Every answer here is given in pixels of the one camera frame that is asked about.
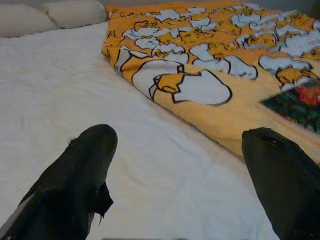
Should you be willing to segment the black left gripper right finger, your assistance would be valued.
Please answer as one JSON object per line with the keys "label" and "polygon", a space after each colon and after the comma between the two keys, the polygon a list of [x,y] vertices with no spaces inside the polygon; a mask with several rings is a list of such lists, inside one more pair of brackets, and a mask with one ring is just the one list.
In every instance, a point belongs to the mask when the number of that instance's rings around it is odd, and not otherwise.
{"label": "black left gripper right finger", "polygon": [[281,240],[320,238],[320,167],[271,128],[242,133],[242,155],[256,195]]}

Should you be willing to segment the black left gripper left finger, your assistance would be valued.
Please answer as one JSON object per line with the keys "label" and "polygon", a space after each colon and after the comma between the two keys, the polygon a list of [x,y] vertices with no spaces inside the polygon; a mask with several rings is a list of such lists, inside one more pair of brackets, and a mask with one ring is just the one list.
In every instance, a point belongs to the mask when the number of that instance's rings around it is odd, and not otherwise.
{"label": "black left gripper left finger", "polygon": [[0,228],[3,240],[84,240],[113,205],[107,174],[118,144],[108,124],[72,139]]}

